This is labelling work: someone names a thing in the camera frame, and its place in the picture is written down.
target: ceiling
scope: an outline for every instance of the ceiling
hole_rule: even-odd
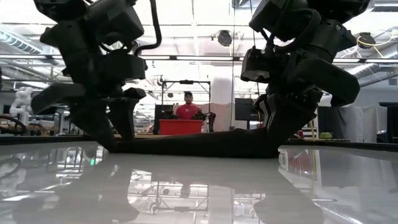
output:
[[[233,7],[235,2],[241,3],[241,6],[235,4]],[[259,0],[252,0],[253,10],[258,3]],[[378,44],[377,50],[382,52],[384,49],[397,45],[398,42],[398,39],[395,38],[398,37],[398,1],[373,1],[371,5],[372,7],[368,11],[350,20],[345,26],[357,36],[360,32],[370,32]],[[134,8],[145,28],[145,34],[139,38],[139,42],[155,42],[149,1],[138,0]],[[154,50],[143,51],[143,55],[243,57],[254,43],[258,48],[263,48],[266,44],[262,36],[254,33],[248,26],[252,15],[249,1],[244,3],[243,0],[158,0],[157,8],[163,36],[162,45]],[[45,28],[51,27],[55,23],[36,10],[33,0],[1,0],[0,21],[9,32],[15,32],[19,37],[25,38],[28,44],[42,49],[42,54],[59,54],[56,49],[44,47],[38,42],[40,34],[43,33]],[[216,36],[220,30],[228,30],[234,37],[234,43],[230,47],[223,47],[217,42]],[[377,50],[374,47],[370,49],[355,47],[339,52],[336,57],[381,57]],[[26,52],[4,43],[0,43],[0,53],[26,54]],[[63,69],[62,63],[55,66],[54,64],[43,63],[40,60],[14,61],[42,75],[44,74],[42,76],[25,72],[22,75],[25,75],[26,79],[51,79]],[[229,74],[230,77],[239,77],[241,72],[241,62],[150,60],[148,64],[150,66],[147,71],[147,80],[141,80],[129,84],[129,86],[152,91],[154,97],[148,96],[141,101],[143,105],[151,105],[151,107],[154,103],[159,102],[156,98],[161,98],[160,86],[157,85],[160,76],[166,80],[212,80],[218,75],[225,74]],[[341,65],[341,67],[348,68],[352,65]],[[68,80],[61,75],[57,78],[62,81]],[[255,83],[242,82],[239,78],[234,80],[237,97],[256,97],[258,91]],[[260,91],[264,91],[265,85],[260,85],[259,88]],[[170,103],[181,102],[183,98],[181,93],[186,90],[196,92],[195,100],[199,102],[208,100],[208,88],[206,87],[174,85],[169,90],[174,93],[173,98],[165,97],[165,100]]]

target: metal frame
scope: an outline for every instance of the metal frame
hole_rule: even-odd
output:
[[[167,83],[171,83],[171,85],[165,90],[165,86]],[[169,90],[175,83],[179,83],[181,85],[192,85],[194,83],[198,83],[208,94],[209,94],[209,113],[210,113],[210,103],[211,103],[211,82],[210,81],[193,81],[193,80],[180,80],[180,81],[163,81],[162,82],[162,106],[164,105],[164,93]],[[206,83],[209,85],[209,91],[202,85],[202,83]]]

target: red container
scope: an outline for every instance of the red container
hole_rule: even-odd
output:
[[[201,133],[200,120],[160,119],[159,134],[184,135]]]

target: man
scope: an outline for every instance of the man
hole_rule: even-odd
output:
[[[195,114],[199,112],[199,107],[192,103],[193,96],[190,91],[185,92],[184,95],[185,104],[179,106],[175,115],[180,119],[191,119]]]

